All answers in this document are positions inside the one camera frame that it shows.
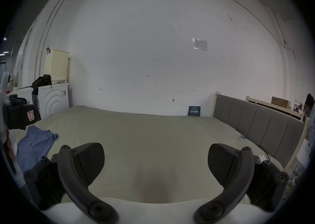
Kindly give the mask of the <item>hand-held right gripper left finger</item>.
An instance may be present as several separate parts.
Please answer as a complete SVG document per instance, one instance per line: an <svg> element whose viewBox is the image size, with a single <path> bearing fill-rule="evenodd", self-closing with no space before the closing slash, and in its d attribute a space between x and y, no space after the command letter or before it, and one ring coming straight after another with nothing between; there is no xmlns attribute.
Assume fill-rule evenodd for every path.
<svg viewBox="0 0 315 224"><path fill-rule="evenodd" d="M49 160L40 160L23 174L31 202L39 210L61 203L65 194L94 222L118 222L117 211L93 195L88 187L103 169L103 146L97 142L70 148L63 145Z"/></svg>

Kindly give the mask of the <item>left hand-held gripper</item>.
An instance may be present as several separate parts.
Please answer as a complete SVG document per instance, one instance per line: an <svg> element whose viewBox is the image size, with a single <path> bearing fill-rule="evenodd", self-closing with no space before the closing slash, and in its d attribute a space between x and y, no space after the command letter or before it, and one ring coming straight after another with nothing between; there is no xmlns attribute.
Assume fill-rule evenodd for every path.
<svg viewBox="0 0 315 224"><path fill-rule="evenodd" d="M4 72L0 84L0 100L3 106L4 122L9 130L21 129L36 123L39 120L39 111L36 105L28 104L27 100L17 95L7 98L7 85L10 73Z"/></svg>

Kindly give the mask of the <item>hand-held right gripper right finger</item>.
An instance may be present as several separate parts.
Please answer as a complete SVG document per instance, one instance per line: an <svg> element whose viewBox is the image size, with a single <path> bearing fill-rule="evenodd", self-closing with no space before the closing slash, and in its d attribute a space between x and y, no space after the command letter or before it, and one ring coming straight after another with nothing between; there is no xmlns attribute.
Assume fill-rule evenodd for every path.
<svg viewBox="0 0 315 224"><path fill-rule="evenodd" d="M194 222L218 222L247 195L250 203L266 212L274 212L285 191L289 176L270 160L261 162L250 147L238 150L226 144L212 144L208 167L223 187L223 192L200 206Z"/></svg>

